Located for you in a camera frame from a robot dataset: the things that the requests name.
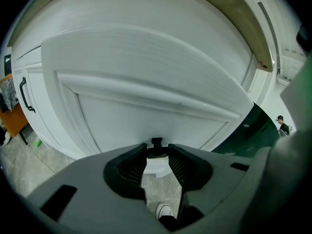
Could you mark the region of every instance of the white sneaker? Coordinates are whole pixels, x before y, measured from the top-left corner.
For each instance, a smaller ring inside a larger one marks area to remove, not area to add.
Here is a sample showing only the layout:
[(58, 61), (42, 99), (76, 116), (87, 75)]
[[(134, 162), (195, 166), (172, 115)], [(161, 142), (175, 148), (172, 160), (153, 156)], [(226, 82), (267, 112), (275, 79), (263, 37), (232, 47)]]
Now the white sneaker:
[(5, 140), (4, 140), (3, 144), (2, 144), (2, 146), (5, 146), (7, 143), (9, 143), (11, 135), (10, 135), (9, 132), (5, 132), (4, 137), (5, 137)]
[(156, 210), (156, 217), (159, 220), (162, 216), (173, 216), (170, 205), (161, 203)]

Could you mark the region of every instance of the marble floor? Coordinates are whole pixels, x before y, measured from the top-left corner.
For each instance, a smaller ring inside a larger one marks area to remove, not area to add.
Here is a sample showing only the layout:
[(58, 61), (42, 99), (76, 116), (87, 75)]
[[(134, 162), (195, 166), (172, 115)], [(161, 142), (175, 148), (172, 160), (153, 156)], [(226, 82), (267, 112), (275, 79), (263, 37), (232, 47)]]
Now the marble floor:
[[(37, 135), (29, 125), (23, 135), (28, 145), (19, 135), (13, 137), (0, 147), (0, 163), (13, 190), (28, 197), (36, 187), (75, 160), (58, 150), (49, 150), (43, 143), (39, 147), (33, 145)], [(160, 203), (168, 203), (177, 216), (182, 188), (173, 173), (161, 178), (155, 174), (143, 175), (141, 186), (146, 193), (147, 208), (153, 214)]]

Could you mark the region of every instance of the chair leg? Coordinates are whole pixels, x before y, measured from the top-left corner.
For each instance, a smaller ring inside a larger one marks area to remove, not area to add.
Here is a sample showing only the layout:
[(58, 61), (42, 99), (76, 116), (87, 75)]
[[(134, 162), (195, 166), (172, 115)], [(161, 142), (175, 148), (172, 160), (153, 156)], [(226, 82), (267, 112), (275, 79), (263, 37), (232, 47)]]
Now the chair leg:
[(27, 141), (26, 141), (26, 139), (25, 139), (25, 137), (24, 137), (24, 135), (23, 135), (23, 133), (21, 131), (20, 131), (19, 135), (20, 135), (21, 139), (24, 141), (24, 143), (26, 145), (28, 145), (28, 143), (27, 143)]

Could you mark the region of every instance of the black door handle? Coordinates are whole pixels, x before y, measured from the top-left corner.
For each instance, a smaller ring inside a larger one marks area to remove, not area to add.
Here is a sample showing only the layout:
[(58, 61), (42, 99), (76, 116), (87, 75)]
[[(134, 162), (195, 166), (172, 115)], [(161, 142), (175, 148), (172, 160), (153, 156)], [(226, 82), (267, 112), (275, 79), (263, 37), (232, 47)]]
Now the black door handle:
[(23, 80), (21, 81), (21, 83), (20, 83), (20, 85), (19, 85), (21, 97), (23, 98), (24, 104), (25, 104), (25, 106), (27, 107), (27, 109), (28, 109), (29, 111), (34, 111), (34, 112), (36, 112), (35, 109), (34, 109), (32, 106), (28, 106), (27, 101), (26, 101), (26, 99), (25, 99), (25, 95), (24, 95), (24, 91), (23, 91), (23, 85), (25, 85), (25, 84), (26, 84), (26, 78), (23, 77)]

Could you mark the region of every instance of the black cap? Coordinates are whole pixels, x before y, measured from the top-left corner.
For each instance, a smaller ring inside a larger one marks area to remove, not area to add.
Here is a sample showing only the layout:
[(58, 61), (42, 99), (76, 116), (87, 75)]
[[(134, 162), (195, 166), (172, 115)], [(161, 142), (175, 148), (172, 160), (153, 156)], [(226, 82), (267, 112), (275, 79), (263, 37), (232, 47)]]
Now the black cap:
[(279, 119), (284, 120), (284, 117), (282, 117), (281, 115), (277, 116), (275, 121), (278, 121)]

